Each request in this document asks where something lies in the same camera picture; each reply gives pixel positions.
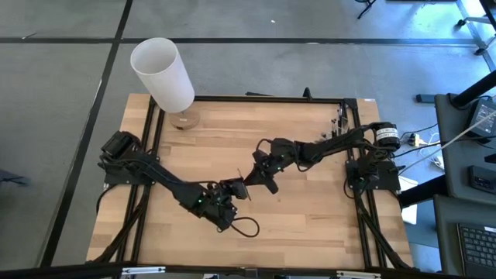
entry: wooden tabletop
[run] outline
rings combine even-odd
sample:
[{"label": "wooden tabletop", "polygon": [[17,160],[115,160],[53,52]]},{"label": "wooden tabletop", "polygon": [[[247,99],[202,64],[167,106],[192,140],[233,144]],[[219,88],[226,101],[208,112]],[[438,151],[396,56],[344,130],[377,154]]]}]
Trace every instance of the wooden tabletop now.
[{"label": "wooden tabletop", "polygon": [[[149,95],[129,96],[121,130],[141,136],[149,100]],[[357,101],[363,124],[379,120],[374,100]],[[246,176],[253,167],[251,154],[260,139],[284,137],[312,142],[328,131],[330,120],[337,117],[337,105],[328,104],[195,102],[190,109],[200,112],[200,123],[180,131],[166,116],[158,153],[161,164],[185,181],[238,177],[238,169]],[[146,214],[139,263],[363,268],[355,205],[343,194],[345,160],[346,153],[338,153],[304,173],[292,165],[275,176],[279,186],[275,195],[263,185],[249,186],[252,201],[235,199],[233,204],[239,209],[237,217],[249,216],[260,223],[260,235],[253,239],[233,229],[217,233],[213,224],[186,212],[166,188],[156,184]],[[129,185],[119,185],[102,199],[89,260],[100,255],[120,230],[129,189]],[[412,264],[396,198],[388,191],[374,194],[381,231],[401,258]],[[235,224],[246,233],[254,232],[251,222]],[[130,258],[133,239],[131,232],[126,259]],[[370,232],[369,243],[377,265]]]}]

